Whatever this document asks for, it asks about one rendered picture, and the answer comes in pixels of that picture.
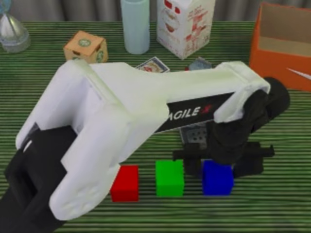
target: small cardboard box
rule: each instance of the small cardboard box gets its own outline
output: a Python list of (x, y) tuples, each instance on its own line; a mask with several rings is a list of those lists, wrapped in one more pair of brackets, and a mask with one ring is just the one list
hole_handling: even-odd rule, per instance
[(249, 66), (287, 88), (311, 91), (311, 9), (262, 3)]
[(184, 60), (209, 43), (216, 0), (157, 0), (157, 40)]
[(102, 63), (108, 60), (106, 39), (78, 31), (64, 46), (66, 60), (84, 59), (86, 62)]

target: curtain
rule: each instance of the curtain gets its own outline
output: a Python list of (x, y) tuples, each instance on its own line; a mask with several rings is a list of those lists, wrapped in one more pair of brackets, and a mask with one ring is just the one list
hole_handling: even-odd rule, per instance
[[(12, 0), (10, 13), (21, 21), (119, 21), (120, 0)], [(216, 0), (217, 21), (255, 21), (262, 0)], [(311, 0), (265, 0), (311, 8)], [(151, 21), (156, 0), (150, 0)]]

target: table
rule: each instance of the table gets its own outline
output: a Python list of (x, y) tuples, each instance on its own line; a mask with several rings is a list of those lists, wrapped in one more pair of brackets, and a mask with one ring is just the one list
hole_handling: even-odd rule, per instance
[[(15, 154), (15, 136), (56, 69), (65, 61), (62, 47), (77, 31), (85, 30), (108, 41), (110, 62), (136, 66), (158, 56), (172, 71), (183, 70), (203, 56), (214, 65), (248, 61), (253, 23), (215, 22), (208, 46), (180, 61), (156, 41), (142, 56), (127, 54), (119, 22), (25, 23), (32, 45), (21, 54), (0, 50), (0, 196), (7, 188), (3, 170)], [(138, 164), (140, 201), (112, 203), (107, 197), (95, 210), (68, 222), (59, 233), (206, 233), (310, 232), (311, 223), (311, 94), (291, 91), (292, 105), (278, 119), (251, 136), (264, 146), (273, 144), (276, 156), (265, 160), (260, 176), (242, 178), (230, 197), (206, 198), (200, 182), (186, 177), (183, 198), (155, 195), (155, 160), (170, 159), (181, 147), (177, 131), (152, 136), (127, 164)]]

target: milk carton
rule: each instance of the milk carton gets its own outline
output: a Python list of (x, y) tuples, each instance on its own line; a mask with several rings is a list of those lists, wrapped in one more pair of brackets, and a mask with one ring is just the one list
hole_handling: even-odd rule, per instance
[(216, 0), (157, 0), (157, 40), (184, 60), (209, 43)]

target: green cube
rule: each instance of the green cube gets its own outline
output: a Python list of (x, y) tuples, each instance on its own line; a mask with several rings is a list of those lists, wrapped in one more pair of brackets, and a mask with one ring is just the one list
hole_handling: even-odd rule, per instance
[(183, 162), (156, 161), (155, 183), (158, 197), (182, 197), (185, 187)]

